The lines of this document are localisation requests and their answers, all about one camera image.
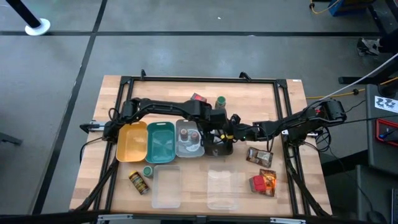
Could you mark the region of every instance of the wooden tabletop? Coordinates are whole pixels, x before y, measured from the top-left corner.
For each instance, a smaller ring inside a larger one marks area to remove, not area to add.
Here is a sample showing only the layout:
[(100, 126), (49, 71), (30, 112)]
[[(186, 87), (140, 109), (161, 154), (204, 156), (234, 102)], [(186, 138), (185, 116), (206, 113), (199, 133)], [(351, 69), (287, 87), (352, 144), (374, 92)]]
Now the wooden tabletop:
[[(108, 110), (114, 107), (118, 94), (120, 76), (107, 75), (104, 77), (99, 92), (93, 119), (108, 121)], [(303, 85), (300, 80), (287, 80), (290, 103), (293, 113), (306, 107)], [(277, 120), (275, 97), (272, 85), (254, 83), (196, 83), (196, 82), (134, 82), (132, 97), (149, 98), (152, 100), (184, 102), (190, 99), (193, 93), (198, 93), (214, 104), (217, 96), (226, 97), (228, 116), (233, 113), (241, 117), (241, 122), (251, 124), (253, 121)], [(127, 87), (123, 100), (126, 99)], [(286, 116), (283, 92), (280, 90), (282, 109)], [(148, 114), (141, 121), (147, 124), (158, 121), (175, 123), (181, 119), (176, 116)], [(90, 133), (87, 141), (98, 138), (102, 132)], [(315, 143), (313, 138), (308, 142)], [(100, 141), (86, 146), (79, 174), (76, 180), (70, 208), (79, 206), (93, 187), (98, 183), (101, 165), (103, 162), (106, 142)], [(239, 216), (273, 216), (290, 217), (292, 209), (289, 198), (289, 187), (282, 152), (280, 137), (276, 137), (272, 152), (274, 157), (270, 170), (277, 173), (277, 187), (275, 197), (266, 197), (251, 192), (249, 178), (258, 175), (263, 167), (246, 161), (246, 152), (249, 146), (265, 149), (264, 142), (237, 142), (234, 152), (227, 157), (199, 157), (184, 159), (176, 157), (169, 164), (178, 164), (182, 170), (181, 206), (175, 209), (154, 209), (151, 205), (152, 194), (140, 195), (129, 181), (128, 175), (132, 170), (142, 173), (147, 162), (119, 164), (116, 185), (114, 189), (111, 211), (113, 213), (147, 213), (147, 214), (180, 214), (180, 215), (239, 215)], [(113, 147), (113, 158), (116, 146)], [(331, 213), (325, 181), (318, 152), (308, 146), (300, 146), (302, 167), (307, 188), (322, 208)], [(207, 207), (207, 177), (210, 164), (234, 165), (238, 171), (238, 209), (237, 210), (210, 210)], [(145, 182), (152, 187), (152, 179), (144, 177)], [(302, 198), (297, 186), (296, 194), (298, 209), (303, 213)], [(108, 185), (104, 187), (100, 208), (104, 208)]]

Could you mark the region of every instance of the clear tray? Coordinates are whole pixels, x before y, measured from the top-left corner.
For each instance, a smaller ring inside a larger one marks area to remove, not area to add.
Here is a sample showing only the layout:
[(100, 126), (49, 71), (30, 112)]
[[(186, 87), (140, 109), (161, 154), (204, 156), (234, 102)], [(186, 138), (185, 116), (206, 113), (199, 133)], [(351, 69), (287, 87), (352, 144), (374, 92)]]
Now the clear tray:
[(154, 168), (152, 208), (178, 208), (181, 204), (181, 169), (178, 165)]
[(207, 178), (207, 207), (213, 210), (238, 208), (238, 174), (234, 166), (211, 165)]
[[(181, 129), (188, 131), (188, 139), (186, 141), (181, 140)], [(196, 144), (193, 144), (190, 139), (190, 135), (193, 132), (199, 134), (199, 142)], [(200, 157), (205, 153), (205, 149), (200, 145), (201, 136), (194, 121), (180, 119), (175, 123), (175, 142), (175, 153), (178, 157)]]

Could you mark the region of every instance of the green tray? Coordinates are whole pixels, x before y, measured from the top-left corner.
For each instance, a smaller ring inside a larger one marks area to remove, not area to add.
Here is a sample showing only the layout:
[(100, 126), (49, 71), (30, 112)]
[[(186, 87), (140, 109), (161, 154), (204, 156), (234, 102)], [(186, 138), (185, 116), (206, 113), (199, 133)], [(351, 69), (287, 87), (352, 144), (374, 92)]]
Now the green tray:
[(148, 153), (145, 160), (153, 164), (173, 161), (175, 157), (175, 128), (170, 122), (151, 123), (148, 130)]

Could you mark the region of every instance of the white cable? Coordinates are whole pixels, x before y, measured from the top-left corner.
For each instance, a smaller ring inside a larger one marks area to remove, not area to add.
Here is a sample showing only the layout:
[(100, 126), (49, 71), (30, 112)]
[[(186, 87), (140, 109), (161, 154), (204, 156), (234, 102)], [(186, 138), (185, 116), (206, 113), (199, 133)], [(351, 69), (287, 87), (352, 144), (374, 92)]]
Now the white cable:
[(338, 93), (338, 92), (340, 92), (340, 91), (343, 91), (343, 90), (347, 89), (348, 87), (353, 86), (353, 85), (359, 83), (360, 81), (364, 80), (365, 78), (367, 78), (367, 77), (369, 77), (369, 76), (375, 74), (375, 73), (378, 72), (382, 67), (384, 67), (385, 65), (387, 65), (390, 61), (392, 61), (392, 60), (393, 60), (394, 58), (396, 58), (397, 56), (398, 56), (398, 54), (395, 54), (395, 55), (392, 56), (389, 60), (387, 60), (386, 62), (384, 62), (382, 65), (380, 65), (377, 69), (373, 70), (371, 73), (365, 75), (364, 77), (360, 78), (359, 80), (356, 80), (355, 82), (349, 84), (348, 86), (344, 86), (343, 88), (341, 88), (341, 89), (339, 89), (339, 90), (337, 90), (337, 91), (335, 91), (335, 92), (333, 92), (333, 93), (330, 93), (329, 95), (323, 97), (323, 98), (320, 99), (319, 101), (324, 100), (324, 99), (328, 98), (329, 96), (334, 95), (334, 94), (336, 94), (336, 93)]

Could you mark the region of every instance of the concrete floor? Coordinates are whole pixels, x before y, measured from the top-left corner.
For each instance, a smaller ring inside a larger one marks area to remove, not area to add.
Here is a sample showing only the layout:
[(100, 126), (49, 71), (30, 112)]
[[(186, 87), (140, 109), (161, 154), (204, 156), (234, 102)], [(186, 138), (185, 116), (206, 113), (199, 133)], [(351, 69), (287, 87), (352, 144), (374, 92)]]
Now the concrete floor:
[[(358, 37), (91, 36), (93, 48), (81, 67), (102, 0), (31, 0), (26, 5), (49, 19), (53, 36), (0, 35), (0, 131), (24, 140), (0, 144), (0, 214), (24, 214), (32, 205), (49, 163), (55, 137), (80, 73), (84, 75), (55, 169), (44, 213), (68, 210), (86, 134), (79, 124), (93, 115), (104, 75), (236, 77), (303, 80), (307, 96), (341, 88), (340, 76), (363, 76), (387, 60), (359, 57)], [(317, 3), (317, 9), (327, 7)], [(387, 31), (398, 27), (386, 4), (374, 8)], [(1, 31), (23, 31), (24, 22), (0, 0)], [(73, 31), (81, 36), (61, 36)], [(99, 31), (378, 32), (369, 12), (331, 17), (310, 13), (307, 0), (112, 0)], [(340, 98), (345, 108), (362, 94)], [(364, 105), (349, 119), (366, 115)], [(365, 123), (331, 129), (333, 152), (346, 156), (366, 149)]]

